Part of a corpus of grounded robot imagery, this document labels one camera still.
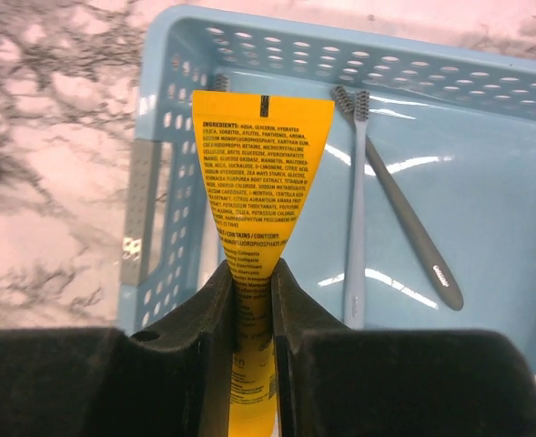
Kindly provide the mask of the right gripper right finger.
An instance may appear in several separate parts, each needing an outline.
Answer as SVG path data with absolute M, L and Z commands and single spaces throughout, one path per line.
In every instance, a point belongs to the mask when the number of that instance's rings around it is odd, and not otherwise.
M 283 436 L 536 436 L 536 385 L 490 330 L 352 330 L 280 260 L 271 301 Z

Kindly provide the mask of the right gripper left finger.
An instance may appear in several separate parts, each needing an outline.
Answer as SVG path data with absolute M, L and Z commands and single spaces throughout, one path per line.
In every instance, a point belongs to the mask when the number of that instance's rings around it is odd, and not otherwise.
M 0 330 L 0 436 L 224 436 L 232 280 L 145 329 Z

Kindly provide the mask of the yellow toothpaste tube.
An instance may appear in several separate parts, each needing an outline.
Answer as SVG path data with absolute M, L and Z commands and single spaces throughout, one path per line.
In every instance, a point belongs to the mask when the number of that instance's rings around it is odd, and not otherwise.
M 198 90 L 197 153 L 235 289 L 228 435 L 269 436 L 277 410 L 270 281 L 317 174 L 330 99 Z

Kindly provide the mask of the blue plastic basket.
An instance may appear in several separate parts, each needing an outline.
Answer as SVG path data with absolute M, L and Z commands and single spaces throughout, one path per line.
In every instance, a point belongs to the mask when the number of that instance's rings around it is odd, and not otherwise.
M 536 62 L 194 6 L 147 31 L 131 147 L 117 325 L 129 333 L 189 299 L 222 257 L 207 213 L 191 101 L 234 92 L 370 93 L 368 137 L 460 284 L 448 309 L 375 172 L 365 167 L 365 325 L 505 334 L 536 381 Z M 335 117 L 283 256 L 337 318 L 352 206 L 351 125 Z

